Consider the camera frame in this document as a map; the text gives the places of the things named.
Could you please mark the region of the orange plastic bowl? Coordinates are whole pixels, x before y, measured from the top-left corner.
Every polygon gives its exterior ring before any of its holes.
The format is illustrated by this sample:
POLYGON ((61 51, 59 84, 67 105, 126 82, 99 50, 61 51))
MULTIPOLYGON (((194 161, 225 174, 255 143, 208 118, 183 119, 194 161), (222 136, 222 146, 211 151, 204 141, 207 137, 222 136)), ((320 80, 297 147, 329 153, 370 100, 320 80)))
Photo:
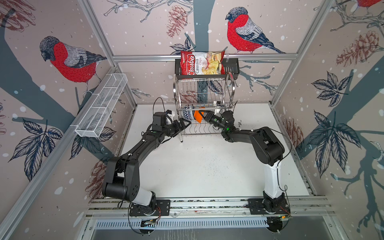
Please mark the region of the orange plastic bowl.
POLYGON ((205 111, 203 110, 196 110, 194 112, 194 118, 195 120, 198 122, 198 123, 202 123, 202 121, 204 120, 204 114, 205 114, 205 111))

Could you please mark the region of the red patterned bowl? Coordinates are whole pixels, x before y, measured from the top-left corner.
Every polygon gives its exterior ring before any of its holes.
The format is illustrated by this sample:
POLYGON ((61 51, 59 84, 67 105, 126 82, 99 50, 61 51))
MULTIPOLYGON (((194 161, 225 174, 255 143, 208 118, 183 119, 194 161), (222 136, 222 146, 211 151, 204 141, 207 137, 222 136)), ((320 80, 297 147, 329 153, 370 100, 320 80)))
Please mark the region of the red patterned bowl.
POLYGON ((190 110, 182 111, 182 118, 188 121, 193 121, 194 120, 193 112, 190 110))

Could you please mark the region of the blue floral ceramic bowl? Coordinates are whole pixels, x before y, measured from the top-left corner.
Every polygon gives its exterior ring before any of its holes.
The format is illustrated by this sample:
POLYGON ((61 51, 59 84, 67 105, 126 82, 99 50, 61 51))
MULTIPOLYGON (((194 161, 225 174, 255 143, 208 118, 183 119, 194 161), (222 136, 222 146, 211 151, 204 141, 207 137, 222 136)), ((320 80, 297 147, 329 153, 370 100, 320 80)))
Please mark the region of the blue floral ceramic bowl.
POLYGON ((192 113, 192 119, 193 119, 193 120, 196 120, 195 112, 196 112, 195 110, 192 110, 192 111, 191 111, 191 113, 192 113))

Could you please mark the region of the stainless steel dish rack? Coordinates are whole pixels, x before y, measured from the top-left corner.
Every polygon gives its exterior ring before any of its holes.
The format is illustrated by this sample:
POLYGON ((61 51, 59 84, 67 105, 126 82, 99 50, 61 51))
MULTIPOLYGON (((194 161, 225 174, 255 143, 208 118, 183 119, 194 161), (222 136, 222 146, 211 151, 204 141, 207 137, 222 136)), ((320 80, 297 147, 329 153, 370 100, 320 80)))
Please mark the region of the stainless steel dish rack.
MULTIPOLYGON (((232 110, 235 106, 235 80, 232 73, 225 78, 196 78, 198 75, 187 76, 187 79, 177 79, 174 75, 173 93, 178 118, 182 118, 184 110, 213 111, 220 116, 223 112, 232 110)), ((186 136, 217 135, 221 130, 207 123, 196 120, 182 133, 182 142, 186 136)))

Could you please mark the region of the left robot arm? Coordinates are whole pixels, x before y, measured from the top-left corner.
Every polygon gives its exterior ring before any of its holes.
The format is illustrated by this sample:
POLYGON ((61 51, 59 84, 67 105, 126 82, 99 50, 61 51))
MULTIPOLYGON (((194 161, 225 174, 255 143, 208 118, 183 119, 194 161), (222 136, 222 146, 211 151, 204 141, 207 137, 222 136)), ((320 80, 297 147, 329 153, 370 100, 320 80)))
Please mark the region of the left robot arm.
POLYGON ((102 195, 128 201, 154 212, 157 208, 156 194, 145 190, 140 184, 140 165, 162 143, 165 137, 174 138, 192 124, 180 118, 167 124, 157 116, 143 133, 141 140, 127 153, 109 159, 102 184, 102 195))

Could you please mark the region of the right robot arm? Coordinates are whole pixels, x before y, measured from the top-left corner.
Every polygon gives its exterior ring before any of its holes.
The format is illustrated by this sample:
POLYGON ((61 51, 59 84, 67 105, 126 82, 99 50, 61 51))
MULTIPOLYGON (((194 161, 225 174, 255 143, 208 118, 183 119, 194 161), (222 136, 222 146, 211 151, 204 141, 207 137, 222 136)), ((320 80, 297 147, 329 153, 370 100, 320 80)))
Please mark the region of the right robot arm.
POLYGON ((225 111, 221 116, 213 111, 199 110, 199 115, 221 130, 221 135, 229 143, 247 143, 253 146, 257 159, 265 167, 265 187, 263 206, 266 212, 273 214, 278 210, 290 212, 286 194, 280 185, 279 163, 284 159, 285 148, 272 129, 262 127, 257 130, 241 130, 235 127, 233 111, 225 111))

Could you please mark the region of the red cassava chips bag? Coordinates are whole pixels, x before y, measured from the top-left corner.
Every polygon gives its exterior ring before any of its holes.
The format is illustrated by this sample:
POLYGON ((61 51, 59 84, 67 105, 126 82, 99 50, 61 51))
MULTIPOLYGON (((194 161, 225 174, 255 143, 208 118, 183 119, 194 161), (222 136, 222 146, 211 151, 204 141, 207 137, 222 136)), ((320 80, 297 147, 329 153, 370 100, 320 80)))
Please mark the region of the red cassava chips bag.
POLYGON ((181 51, 182 75, 224 75, 223 52, 181 51))

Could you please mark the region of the black wall basket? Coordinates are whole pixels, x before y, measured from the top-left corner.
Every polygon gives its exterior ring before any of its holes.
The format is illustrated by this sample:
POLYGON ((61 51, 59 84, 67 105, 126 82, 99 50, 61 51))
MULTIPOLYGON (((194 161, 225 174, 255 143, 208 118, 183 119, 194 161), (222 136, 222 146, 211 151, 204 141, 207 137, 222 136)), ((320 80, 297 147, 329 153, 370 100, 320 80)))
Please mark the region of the black wall basket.
MULTIPOLYGON (((233 79, 237 80, 240 74, 239 61, 235 58, 224 59, 222 62, 224 75, 198 75, 196 78, 225 78, 227 73, 232 73, 233 79)), ((182 75, 181 59, 175 61, 175 75, 177 79, 187 79, 186 75, 182 75)))

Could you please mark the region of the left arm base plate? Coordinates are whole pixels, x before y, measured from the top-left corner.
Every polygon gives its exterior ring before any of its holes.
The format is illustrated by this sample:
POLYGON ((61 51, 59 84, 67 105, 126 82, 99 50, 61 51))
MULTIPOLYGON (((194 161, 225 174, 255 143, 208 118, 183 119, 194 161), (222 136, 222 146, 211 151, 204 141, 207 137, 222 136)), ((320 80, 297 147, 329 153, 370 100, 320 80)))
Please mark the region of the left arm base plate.
POLYGON ((171 201, 170 200, 156 200, 154 210, 151 207, 131 204, 129 209, 130 217, 158 217, 169 216, 171 201))

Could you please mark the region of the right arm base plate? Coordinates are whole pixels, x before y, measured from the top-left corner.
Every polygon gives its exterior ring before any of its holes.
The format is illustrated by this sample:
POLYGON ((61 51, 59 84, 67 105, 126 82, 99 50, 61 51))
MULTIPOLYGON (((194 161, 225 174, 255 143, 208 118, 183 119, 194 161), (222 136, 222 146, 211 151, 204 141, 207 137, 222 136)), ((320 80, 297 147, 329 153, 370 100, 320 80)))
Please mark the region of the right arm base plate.
POLYGON ((245 207, 250 210, 251 215, 289 215, 291 212, 286 199, 283 199, 282 204, 271 211, 265 209, 263 201, 263 198, 248 199, 245 207))

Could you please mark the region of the aluminium front rail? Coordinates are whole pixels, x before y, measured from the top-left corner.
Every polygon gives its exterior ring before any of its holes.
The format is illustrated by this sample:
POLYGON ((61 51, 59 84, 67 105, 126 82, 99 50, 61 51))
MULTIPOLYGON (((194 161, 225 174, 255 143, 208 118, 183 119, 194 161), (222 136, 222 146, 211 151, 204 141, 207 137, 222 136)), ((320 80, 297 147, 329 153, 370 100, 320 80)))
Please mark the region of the aluminium front rail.
MULTIPOLYGON (((169 198, 170 203, 161 209, 161 219, 166 218, 213 218, 213 217, 271 217, 262 210, 253 214, 251 197, 216 197, 216 198, 169 198)), ((289 204, 279 208, 275 216, 284 216, 288 212, 292 217, 335 216, 336 213, 328 199, 323 196, 289 196, 289 204)), ((131 217, 129 203, 118 208, 119 200, 101 199, 92 201, 85 219, 125 219, 131 217)))

